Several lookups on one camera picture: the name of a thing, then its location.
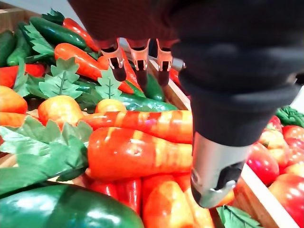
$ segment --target wooden crate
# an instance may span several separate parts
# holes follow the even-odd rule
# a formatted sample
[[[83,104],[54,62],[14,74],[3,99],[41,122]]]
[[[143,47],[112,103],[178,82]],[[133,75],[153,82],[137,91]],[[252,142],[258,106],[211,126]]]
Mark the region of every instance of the wooden crate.
[[[28,21],[29,17],[33,15],[37,14],[13,8],[0,2],[0,32],[5,29],[13,30],[19,21]],[[126,50],[126,54],[131,57],[128,50]],[[153,57],[149,60],[148,71],[157,77],[157,64]],[[173,81],[169,80],[169,84],[163,90],[167,102],[177,106],[180,110],[191,110],[190,100]],[[37,115],[36,110],[29,113]],[[0,168],[12,167],[15,164],[16,158],[13,154],[0,158]],[[83,185],[80,179],[68,181],[67,183]],[[268,188],[246,164],[243,168],[241,179],[235,188],[233,206],[249,213],[252,218],[259,221],[261,226],[265,228],[299,228]],[[211,214],[215,224],[217,224],[216,227],[223,227],[216,211],[211,211]]]
[[[149,66],[156,75],[156,62],[150,60]],[[190,100],[171,80],[164,91],[170,103],[179,109],[191,110]],[[250,214],[264,228],[299,228],[279,201],[246,164],[234,192],[233,206]]]

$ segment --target orange carrot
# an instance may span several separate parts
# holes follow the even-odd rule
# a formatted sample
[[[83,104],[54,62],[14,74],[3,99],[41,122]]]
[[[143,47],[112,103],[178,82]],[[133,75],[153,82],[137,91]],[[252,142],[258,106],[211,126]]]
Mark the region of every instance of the orange carrot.
[[[56,60],[59,58],[68,60],[72,57],[75,57],[75,62],[79,64],[77,73],[95,81],[99,77],[102,77],[101,70],[107,70],[103,69],[102,66],[95,59],[90,57],[85,51],[71,44],[61,43],[55,47]],[[128,94],[134,93],[132,88],[126,82],[122,82],[118,89]]]
[[[94,43],[92,37],[80,25],[78,25],[76,21],[71,18],[65,18],[62,26],[80,35],[93,51],[99,51],[99,48]]]
[[[129,61],[128,61],[128,58],[124,52],[124,50],[122,49],[122,55],[123,55],[123,59],[124,59],[124,62],[123,62],[123,66],[124,66],[124,70],[127,74],[127,80],[132,83],[133,86],[135,86],[136,88],[138,88],[140,91],[143,91],[141,89],[141,87],[139,86],[139,84],[137,83],[137,79],[136,79],[136,74],[134,73]]]
[[[88,161],[91,177],[104,182],[187,172],[192,166],[192,145],[131,129],[104,127],[90,136]]]
[[[81,121],[85,121],[94,130],[100,127],[122,127],[139,130],[173,143],[192,143],[191,111],[107,112],[85,116]]]
[[[143,209],[145,228],[192,228],[193,216],[181,188],[174,181],[156,187]]]

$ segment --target leafy green vegetable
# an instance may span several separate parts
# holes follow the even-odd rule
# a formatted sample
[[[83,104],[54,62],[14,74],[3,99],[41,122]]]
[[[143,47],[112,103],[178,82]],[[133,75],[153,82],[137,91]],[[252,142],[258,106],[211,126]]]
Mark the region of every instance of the leafy green vegetable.
[[[73,84],[79,75],[76,74],[79,64],[75,63],[75,58],[63,60],[59,58],[56,66],[51,66],[53,76],[46,75],[44,82],[39,82],[41,92],[47,97],[57,95],[68,95],[72,98],[77,98],[82,94],[82,91],[77,91],[79,85]]]
[[[22,58],[19,58],[19,69],[15,81],[13,90],[20,96],[24,97],[29,94],[26,81],[28,80],[28,74],[25,74],[25,63]]]
[[[103,99],[118,99],[122,94],[122,92],[118,90],[121,82],[115,79],[113,71],[110,67],[108,70],[102,70],[101,73],[103,77],[100,77],[97,80],[101,86],[95,87],[96,92],[99,93]]]
[[[51,8],[51,11],[48,14],[42,14],[42,18],[51,21],[53,23],[62,25],[65,16],[59,11],[55,11]]]
[[[232,206],[217,208],[218,215],[227,228],[261,228],[260,224],[246,212]]]
[[[31,23],[24,27],[27,30],[26,34],[31,38],[31,43],[34,44],[33,50],[39,53],[39,55],[26,57],[25,62],[34,63],[52,57],[54,55],[54,48],[43,38],[37,29]]]
[[[5,141],[0,150],[16,154],[18,163],[18,167],[0,169],[0,194],[61,174],[61,180],[77,177],[88,166],[86,145],[91,133],[84,122],[77,127],[65,123],[61,132],[55,122],[43,126],[31,116],[19,128],[0,126]]]

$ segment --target vegetable display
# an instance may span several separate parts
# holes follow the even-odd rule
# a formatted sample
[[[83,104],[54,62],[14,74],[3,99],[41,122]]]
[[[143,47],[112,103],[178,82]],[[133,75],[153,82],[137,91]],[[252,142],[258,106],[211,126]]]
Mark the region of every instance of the vegetable display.
[[[216,227],[191,192],[191,111],[164,102],[153,75],[141,88],[124,51],[118,82],[90,35],[58,11],[14,32],[0,34],[0,152],[17,163],[0,168],[1,227]],[[179,85],[177,76],[171,69]],[[247,164],[301,224],[304,131],[301,114],[283,110]],[[282,128],[282,116],[298,126]],[[62,183],[71,180],[82,187]],[[234,197],[214,210],[223,226],[259,228]]]

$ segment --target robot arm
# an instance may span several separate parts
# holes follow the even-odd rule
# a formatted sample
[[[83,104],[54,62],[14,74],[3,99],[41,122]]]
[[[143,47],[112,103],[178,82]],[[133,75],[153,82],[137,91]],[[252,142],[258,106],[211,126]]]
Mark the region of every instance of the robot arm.
[[[192,193],[202,207],[217,205],[235,186],[249,146],[276,108],[291,103],[299,91],[288,77],[304,68],[304,1],[69,2],[109,53],[114,71],[122,66],[112,55],[119,48],[116,38],[129,40],[141,85],[149,38],[162,41],[161,84],[171,66],[166,52],[184,60],[180,81],[191,95],[194,121]],[[115,77],[125,79],[121,71]]]

